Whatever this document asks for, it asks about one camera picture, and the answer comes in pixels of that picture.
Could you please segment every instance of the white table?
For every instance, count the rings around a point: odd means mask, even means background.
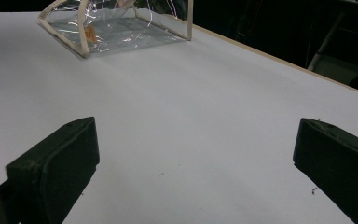
[[[37,15],[0,13],[0,184],[93,116],[101,163],[64,223],[352,223],[292,157],[301,118],[358,136],[358,91],[200,29],[83,60]]]

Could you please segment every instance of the plastic sheet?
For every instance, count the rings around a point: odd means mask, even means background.
[[[193,0],[57,0],[42,25],[83,57],[191,39]]]

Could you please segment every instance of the white tabletop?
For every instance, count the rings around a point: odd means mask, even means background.
[[[96,118],[101,163],[64,223],[352,223],[293,163],[301,118],[358,136],[358,91],[194,30],[80,59],[38,13],[0,13],[5,165]]]

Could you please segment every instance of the table surface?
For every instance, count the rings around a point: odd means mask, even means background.
[[[0,13],[0,184],[20,154],[93,116],[101,163],[64,223],[352,223],[293,152],[301,118],[358,136],[358,91],[201,29],[85,60],[37,16]]]

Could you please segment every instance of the transparent plastic bag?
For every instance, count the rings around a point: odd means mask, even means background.
[[[193,0],[56,0],[42,25],[87,57],[191,39]]]

